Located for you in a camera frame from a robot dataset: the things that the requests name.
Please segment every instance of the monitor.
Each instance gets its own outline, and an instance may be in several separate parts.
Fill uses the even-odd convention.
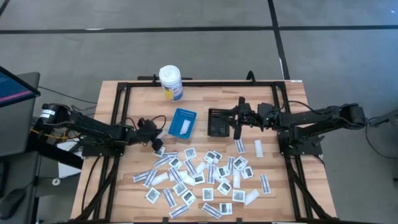
[[[0,67],[0,108],[40,96],[40,92]]]

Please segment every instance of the wooden table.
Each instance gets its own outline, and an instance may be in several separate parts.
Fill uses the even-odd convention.
[[[99,94],[95,119],[104,123],[110,123],[117,83],[117,81],[103,82],[101,93]],[[307,103],[302,82],[286,81],[286,87],[289,100],[297,100]],[[176,108],[185,108],[187,110],[196,111],[197,121],[195,123],[191,140],[181,141],[173,136],[166,135],[163,138],[166,152],[179,152],[179,158],[183,161],[185,160],[183,150],[188,149],[189,147],[195,147],[198,156],[193,159],[193,163],[197,166],[203,161],[203,156],[207,151],[217,150],[223,154],[223,158],[218,164],[218,166],[221,167],[227,164],[228,156],[238,157],[239,154],[232,136],[228,138],[212,138],[207,136],[208,109],[231,109],[238,104],[239,96],[245,97],[246,102],[250,103],[254,110],[256,110],[256,105],[259,103],[273,103],[271,88],[266,86],[184,87],[183,99],[175,103],[165,101],[164,92],[160,87],[134,87],[131,91],[127,114],[135,121],[138,121],[141,117],[150,119],[154,116],[164,114],[167,117],[165,129],[168,129]],[[302,105],[296,103],[291,103],[290,107],[292,113],[307,110]],[[163,121],[159,119],[156,123],[158,126],[161,126]],[[205,187],[213,187],[215,189],[215,200],[213,202],[208,202],[215,208],[219,208],[220,202],[233,203],[233,215],[224,215],[220,221],[234,222],[238,217],[242,218],[245,222],[295,220],[285,162],[283,157],[279,154],[276,134],[277,133],[272,130],[267,130],[262,133],[259,128],[250,128],[248,126],[244,126],[242,130],[242,139],[247,152],[243,154],[243,156],[249,161],[249,165],[253,168],[254,177],[246,180],[241,179],[241,190],[245,190],[248,194],[253,189],[258,189],[261,194],[259,198],[248,206],[244,206],[243,203],[232,202],[232,191],[228,196],[224,196],[217,191],[217,182],[215,185],[200,184],[194,187],[187,185],[187,187],[195,194],[197,199],[190,206],[187,213],[173,221],[217,221],[202,210],[202,206],[204,204],[202,201],[202,188]],[[262,141],[262,148],[264,151],[264,157],[259,159],[256,157],[254,150],[254,140],[257,139]],[[152,169],[153,163],[159,159],[152,153],[153,149],[150,146],[144,147],[143,145],[136,144],[126,147],[125,154],[121,157],[119,164],[116,191],[113,200],[113,211],[111,215],[112,222],[161,222],[162,217],[169,217],[171,209],[167,205],[166,199],[162,193],[163,189],[167,187],[169,187],[173,192],[178,206],[183,205],[182,199],[172,190],[175,182],[167,180],[155,186],[155,188],[162,193],[155,204],[151,204],[144,198],[149,189],[145,188],[142,185],[142,182],[133,183],[133,175]],[[71,218],[75,218],[81,213],[82,196],[88,174],[94,160],[95,158],[88,158],[84,161]],[[335,208],[333,206],[323,165],[313,156],[302,156],[302,161],[309,191],[327,213],[335,216]],[[88,186],[85,206],[88,205],[97,191],[101,165],[102,159],[99,160],[99,163],[97,163],[93,171],[93,176],[91,177],[91,182]],[[169,165],[160,167],[158,175],[166,172],[168,168]],[[182,166],[180,170],[186,170],[185,166]],[[259,177],[260,174],[267,174],[269,184],[271,186],[271,194],[262,193]],[[299,190],[297,192],[300,201],[300,211],[302,216],[305,217],[305,207],[303,206],[302,195]],[[107,197],[108,193],[106,192],[101,204],[100,217],[104,217]]]

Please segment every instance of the blue basket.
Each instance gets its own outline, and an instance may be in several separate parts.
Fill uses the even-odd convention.
[[[169,134],[178,138],[189,139],[191,137],[193,125],[195,124],[196,118],[197,118],[196,112],[177,108],[177,110],[175,110],[172,125],[170,125]],[[191,121],[191,123],[189,125],[187,133],[180,134],[180,130],[182,128],[184,120],[189,120]]]

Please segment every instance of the concrete floor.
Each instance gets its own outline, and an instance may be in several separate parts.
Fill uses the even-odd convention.
[[[398,24],[398,3],[388,0],[277,0],[275,10],[280,26]],[[11,0],[0,17],[0,30],[271,25],[265,0]],[[312,107],[357,102],[369,118],[397,109],[398,30],[282,31],[281,36],[290,77],[304,81]],[[40,85],[91,101],[103,80],[134,80],[167,64],[195,79],[244,78],[248,70],[257,79],[282,78],[273,31],[0,35],[0,62],[13,73],[40,72]],[[43,90],[36,116],[45,102],[86,106]],[[384,125],[369,129],[369,138],[383,154],[398,157],[395,132]],[[364,129],[325,136],[326,173],[338,216],[396,223],[397,161],[373,152]],[[42,170],[53,176],[56,163],[44,161]],[[69,218],[73,181],[60,188],[62,194],[40,199],[38,218]]]

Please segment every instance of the plastic jar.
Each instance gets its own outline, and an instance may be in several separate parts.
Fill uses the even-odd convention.
[[[159,79],[162,84],[166,100],[171,102],[182,98],[182,81],[180,70],[174,65],[166,65],[159,71]]]

